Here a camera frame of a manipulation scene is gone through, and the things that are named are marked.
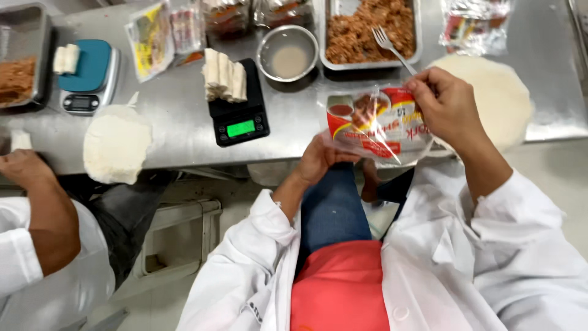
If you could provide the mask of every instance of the person's hand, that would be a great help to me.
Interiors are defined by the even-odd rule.
[[[311,186],[318,183],[335,163],[357,162],[360,158],[358,155],[339,152],[325,146],[323,138],[316,135],[304,151],[302,159],[293,173],[307,186]]]
[[[57,183],[51,168],[33,150],[0,156],[0,173],[27,191],[38,184]]]
[[[458,153],[489,141],[470,84],[433,67],[415,75],[405,86],[415,96],[429,130]],[[437,97],[429,86],[437,91]]]

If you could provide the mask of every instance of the white lab coat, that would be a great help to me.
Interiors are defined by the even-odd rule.
[[[292,228],[270,194],[209,255],[177,330],[290,329],[300,212]],[[472,209],[463,166],[419,163],[382,246],[390,329],[587,330],[588,264],[562,211],[516,171]]]

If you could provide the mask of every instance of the aluminum tray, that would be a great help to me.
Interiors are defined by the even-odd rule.
[[[419,62],[420,56],[423,53],[423,35],[420,24],[420,0],[406,0],[412,6],[413,16],[415,18],[415,54],[406,59],[408,63],[415,64]],[[382,61],[382,62],[364,62],[364,63],[349,63],[349,64],[333,64],[325,57],[325,52],[328,44],[327,24],[329,18],[334,15],[352,15],[360,4],[359,0],[324,0],[323,8],[318,9],[319,12],[319,47],[320,60],[323,65],[331,70],[353,70],[353,69],[373,69],[373,68],[392,68],[402,67],[400,61]]]
[[[31,97],[0,108],[41,102],[45,92],[50,37],[51,20],[44,5],[34,2],[0,9],[0,62],[36,56]]]

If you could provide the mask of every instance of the worker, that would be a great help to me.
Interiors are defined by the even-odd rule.
[[[32,150],[1,156],[0,173],[26,191],[0,198],[0,330],[7,331],[60,330],[106,303],[131,272],[163,191],[177,177],[144,171],[134,185],[89,201],[96,182],[73,178],[72,200]]]
[[[372,240],[359,157],[316,137],[226,231],[177,330],[586,330],[588,264],[563,212],[489,140],[473,87],[438,68],[405,87],[463,165],[419,162],[397,220]],[[364,172],[374,198],[377,174]]]

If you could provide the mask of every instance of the shredded meat filling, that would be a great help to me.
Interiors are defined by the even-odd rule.
[[[0,108],[31,97],[36,57],[0,62]]]
[[[329,20],[326,57],[333,64],[398,60],[373,37],[372,28],[381,25],[396,50],[411,58],[415,53],[413,24],[412,10],[405,0],[362,0],[353,15]]]

